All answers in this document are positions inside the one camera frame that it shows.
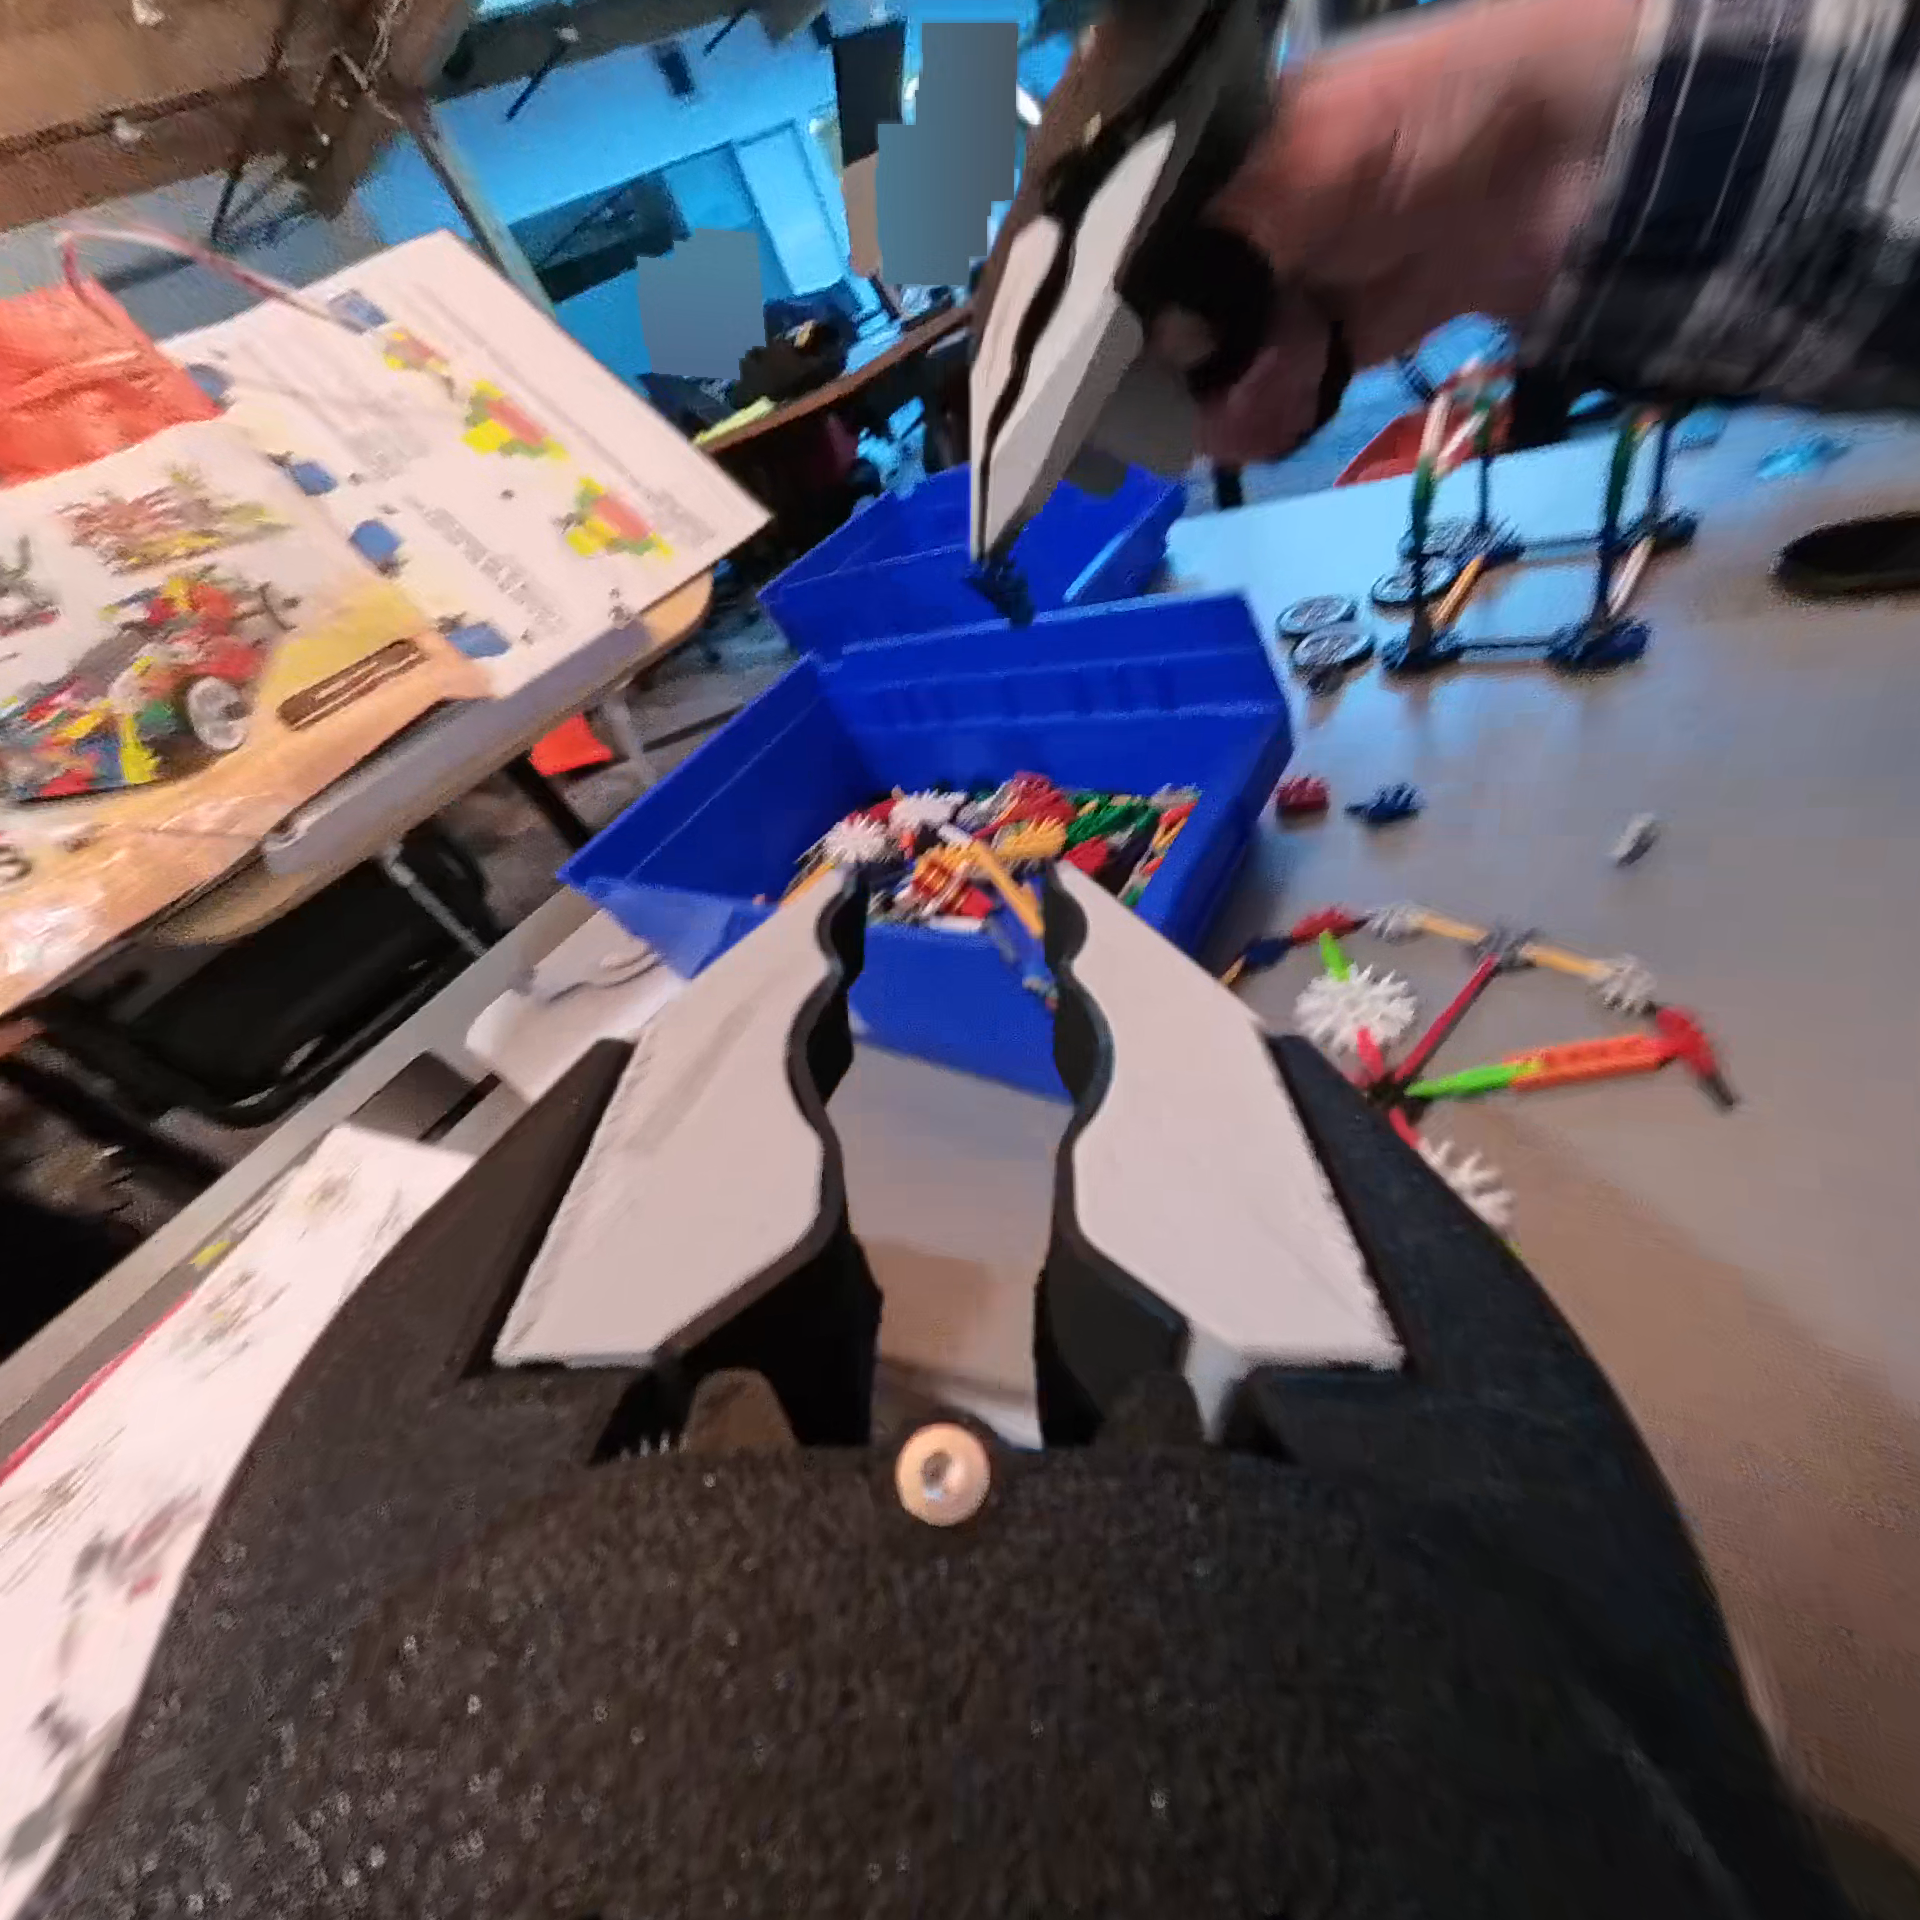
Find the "toy frame model with wheels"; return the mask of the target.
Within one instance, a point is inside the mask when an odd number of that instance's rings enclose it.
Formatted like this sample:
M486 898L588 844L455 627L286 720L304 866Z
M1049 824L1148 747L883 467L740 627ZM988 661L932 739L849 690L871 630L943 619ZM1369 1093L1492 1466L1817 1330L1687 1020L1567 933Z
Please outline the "toy frame model with wheels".
M1281 654L1310 690L1329 690L1369 664L1393 682L1492 664L1592 680L1645 657L1651 627L1637 613L1645 576L1695 540L1695 517L1671 497L1676 435L1694 404L1630 404L1601 469L1596 528L1523 538L1496 517L1492 485L1515 389L1511 364L1469 362L1366 446L1400 454L1398 561L1365 596L1307 595L1280 613ZM1590 563L1590 590L1561 627L1494 633L1469 622L1476 590L1507 572L1577 561Z

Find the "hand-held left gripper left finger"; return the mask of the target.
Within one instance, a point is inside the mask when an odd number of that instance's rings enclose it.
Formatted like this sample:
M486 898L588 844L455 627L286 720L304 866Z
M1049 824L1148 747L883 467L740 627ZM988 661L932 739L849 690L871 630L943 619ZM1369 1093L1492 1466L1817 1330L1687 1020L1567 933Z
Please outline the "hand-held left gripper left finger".
M635 1038L493 1344L495 1366L645 1366L725 1325L847 1225L830 1104L867 888L830 870Z

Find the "toy packaging bag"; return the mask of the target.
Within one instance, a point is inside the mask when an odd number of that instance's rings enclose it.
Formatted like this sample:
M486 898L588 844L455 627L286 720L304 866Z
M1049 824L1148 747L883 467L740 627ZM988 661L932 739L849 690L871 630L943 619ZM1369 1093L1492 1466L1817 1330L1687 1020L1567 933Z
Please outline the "toy packaging bag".
M1 402L12 1018L488 682L104 292L5 299Z

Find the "black oval case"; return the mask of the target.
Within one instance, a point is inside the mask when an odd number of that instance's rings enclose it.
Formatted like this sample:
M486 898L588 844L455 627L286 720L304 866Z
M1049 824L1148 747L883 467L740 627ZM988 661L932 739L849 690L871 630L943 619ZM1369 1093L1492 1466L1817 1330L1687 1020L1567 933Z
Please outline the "black oval case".
M1772 578L1804 602L1917 595L1917 513L1817 525L1788 541Z

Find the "colourful toy wheel model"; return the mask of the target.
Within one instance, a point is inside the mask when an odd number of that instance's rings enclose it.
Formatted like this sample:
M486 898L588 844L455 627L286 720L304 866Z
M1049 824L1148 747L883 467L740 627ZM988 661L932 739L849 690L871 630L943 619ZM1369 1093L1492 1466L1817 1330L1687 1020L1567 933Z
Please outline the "colourful toy wheel model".
M1423 1014L1400 973L1353 960L1350 940L1358 938L1377 945L1449 945L1468 956L1469 966L1451 997ZM1240 946L1216 980L1233 992L1297 953L1317 956L1317 971L1291 1003L1297 1036L1344 1070L1389 1131L1500 1234L1511 1232L1515 1213L1503 1174L1481 1153L1436 1136L1431 1121L1439 1110L1485 1097L1601 1088L1661 1072L1684 1072L1716 1110L1736 1110L1740 1093L1709 1028L1664 997L1637 956L1601 957L1528 928L1481 926L1423 904L1369 909L1324 906ZM1520 973L1574 982L1617 1024L1592 1038L1520 1046L1487 1064L1446 1068L1443 1056L1469 1012L1500 980Z

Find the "person's right forearm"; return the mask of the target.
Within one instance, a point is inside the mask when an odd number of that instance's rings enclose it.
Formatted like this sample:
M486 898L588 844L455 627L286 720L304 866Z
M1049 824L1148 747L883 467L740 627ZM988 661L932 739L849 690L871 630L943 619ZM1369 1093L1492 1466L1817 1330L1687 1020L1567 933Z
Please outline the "person's right forearm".
M1645 398L1917 406L1917 4L1640 4L1524 360Z

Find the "white plastic sheet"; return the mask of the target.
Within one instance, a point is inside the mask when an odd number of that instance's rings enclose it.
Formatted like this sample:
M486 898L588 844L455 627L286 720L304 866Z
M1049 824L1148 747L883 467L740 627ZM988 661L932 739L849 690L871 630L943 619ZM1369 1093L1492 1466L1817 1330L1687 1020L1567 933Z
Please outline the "white plastic sheet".
M659 950L596 909L476 1014L463 1051L534 1101L596 1042L635 1040L683 987Z

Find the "white instruction booklet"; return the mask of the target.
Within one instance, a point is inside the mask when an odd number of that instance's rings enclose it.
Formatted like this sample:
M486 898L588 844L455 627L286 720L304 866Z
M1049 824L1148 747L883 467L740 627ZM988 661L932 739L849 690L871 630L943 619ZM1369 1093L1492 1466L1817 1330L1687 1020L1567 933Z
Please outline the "white instruction booklet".
M350 1124L5 1468L1 1913L132 1714L188 1561L278 1392L472 1160Z

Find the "pile of colourful toy pieces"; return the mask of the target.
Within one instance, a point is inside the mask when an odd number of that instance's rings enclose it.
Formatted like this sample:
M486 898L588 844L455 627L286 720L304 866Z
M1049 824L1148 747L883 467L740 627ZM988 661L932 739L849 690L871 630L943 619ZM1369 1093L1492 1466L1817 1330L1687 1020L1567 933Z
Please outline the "pile of colourful toy pieces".
M1031 992L1049 987L1045 880L1069 868L1139 907L1201 793L1059 784L1015 773L991 787L894 787L831 824L799 858L782 901L852 876L876 926L977 940Z

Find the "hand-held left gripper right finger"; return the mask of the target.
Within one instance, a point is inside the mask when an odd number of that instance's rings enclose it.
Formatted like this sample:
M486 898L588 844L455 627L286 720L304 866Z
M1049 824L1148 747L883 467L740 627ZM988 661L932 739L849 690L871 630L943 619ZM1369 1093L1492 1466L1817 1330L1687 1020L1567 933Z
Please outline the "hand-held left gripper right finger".
M1055 1249L1132 1290L1191 1381L1396 1374L1400 1339L1259 1020L1076 868L1047 880L1041 916L1071 1109Z

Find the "white instruction sheet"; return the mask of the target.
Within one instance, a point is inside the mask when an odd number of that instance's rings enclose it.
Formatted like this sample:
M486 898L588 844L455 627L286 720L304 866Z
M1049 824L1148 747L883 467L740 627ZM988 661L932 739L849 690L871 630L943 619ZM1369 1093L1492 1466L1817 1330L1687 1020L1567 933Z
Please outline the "white instruction sheet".
M771 514L435 230L160 340L236 435L512 697L729 561Z

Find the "black pole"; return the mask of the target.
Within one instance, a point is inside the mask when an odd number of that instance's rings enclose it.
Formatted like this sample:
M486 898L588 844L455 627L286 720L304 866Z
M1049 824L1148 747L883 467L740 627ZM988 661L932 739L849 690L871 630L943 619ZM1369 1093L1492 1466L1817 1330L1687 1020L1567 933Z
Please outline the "black pole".
M420 153L428 173L431 173L448 203L456 211L486 265L515 285L528 305L553 320L557 308L545 294L532 260L512 226L499 216L468 161L449 141L435 104L412 88L397 96L395 113L407 138Z

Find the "round wooden table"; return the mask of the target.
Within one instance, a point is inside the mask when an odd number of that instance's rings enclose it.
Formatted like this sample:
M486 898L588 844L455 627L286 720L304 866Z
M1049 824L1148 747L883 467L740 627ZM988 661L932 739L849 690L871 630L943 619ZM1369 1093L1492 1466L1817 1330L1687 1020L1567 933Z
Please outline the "round wooden table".
M702 629L713 576L673 590L512 692L435 709L281 824L236 870L140 930L143 945L238 940L526 756L537 739L672 659Z

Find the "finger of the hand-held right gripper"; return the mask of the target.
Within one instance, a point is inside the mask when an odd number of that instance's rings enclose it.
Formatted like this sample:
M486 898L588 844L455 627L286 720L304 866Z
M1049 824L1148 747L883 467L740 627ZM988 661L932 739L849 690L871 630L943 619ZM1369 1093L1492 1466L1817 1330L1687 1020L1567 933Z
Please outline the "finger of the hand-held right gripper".
M990 532L995 411L1017 384L1019 326L1051 269L1059 248L1061 226L1051 218L1035 218L1012 235L975 334L975 360L969 374L971 563L985 563L995 541Z
M1169 373L1143 364L1148 325L1120 290L1168 203L1180 141L1174 125L1151 125L1129 141L1107 128L1053 155L1028 145L997 237L995 283L1031 219L1051 218L1061 248L1019 326L1017 384L991 421L991 554L1015 547L1079 464L1096 494L1113 491L1127 467L1159 476L1185 467L1185 400Z

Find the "person's right hand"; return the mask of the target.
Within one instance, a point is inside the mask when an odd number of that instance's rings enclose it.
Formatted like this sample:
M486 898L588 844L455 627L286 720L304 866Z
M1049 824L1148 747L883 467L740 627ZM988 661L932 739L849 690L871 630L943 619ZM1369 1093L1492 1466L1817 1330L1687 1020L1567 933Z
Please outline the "person's right hand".
M1638 33L1635 3L1444 4L1291 66L1207 209L1278 289L1259 356L1204 404L1207 457L1307 441L1337 329L1371 369L1461 315L1531 320L1592 209Z

